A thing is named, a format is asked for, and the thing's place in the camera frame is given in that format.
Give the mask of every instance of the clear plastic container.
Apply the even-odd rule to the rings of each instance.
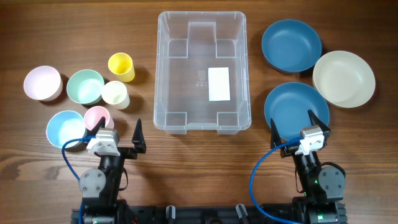
[[[170,134],[251,124],[246,16],[162,12],[157,31],[154,124]]]

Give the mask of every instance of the blue plate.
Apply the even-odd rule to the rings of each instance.
[[[329,125],[328,105],[314,88],[299,83],[285,83],[274,88],[267,96],[264,114],[268,126],[274,119],[279,135],[285,140],[300,136],[302,128],[311,126],[308,110]]]
[[[285,72],[302,72],[321,57],[322,43],[308,24],[285,19],[273,23],[261,41],[262,53],[275,68]]]

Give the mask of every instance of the pink bowl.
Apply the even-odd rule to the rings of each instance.
[[[94,106],[85,113],[84,120],[86,128],[92,130],[102,117],[105,117],[105,128],[114,127],[109,111],[105,107]]]
[[[24,90],[33,100],[54,100],[62,92],[61,75],[53,67],[37,67],[27,74]]]

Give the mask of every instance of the wooden table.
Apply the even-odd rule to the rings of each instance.
[[[252,125],[234,136],[192,131],[170,136],[152,122],[157,18],[162,11],[242,11],[247,17]],[[51,65],[68,77],[84,68],[108,80],[107,61],[126,52],[136,67],[127,84],[132,106],[110,109],[122,146],[142,119],[147,154],[127,161],[130,183],[119,194],[129,205],[251,205],[249,175],[269,150],[263,114],[267,94],[285,82],[311,83],[310,75],[283,75],[261,52],[265,29],[280,19],[310,24],[326,52],[347,50],[365,59],[376,92],[355,109],[330,106],[328,147],[318,155],[347,172],[350,223],[398,222],[398,4],[396,1],[174,1],[0,6],[0,223],[68,223],[81,192],[60,150],[46,139],[49,119],[61,110],[87,107],[63,92],[56,102],[28,98],[22,84],[30,70]],[[68,153],[79,175],[98,165],[86,152]],[[295,189],[291,158],[270,156],[258,170],[254,193],[262,203],[289,203]]]

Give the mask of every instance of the white label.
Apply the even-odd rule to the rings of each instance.
[[[228,68],[209,68],[209,101],[229,101]]]

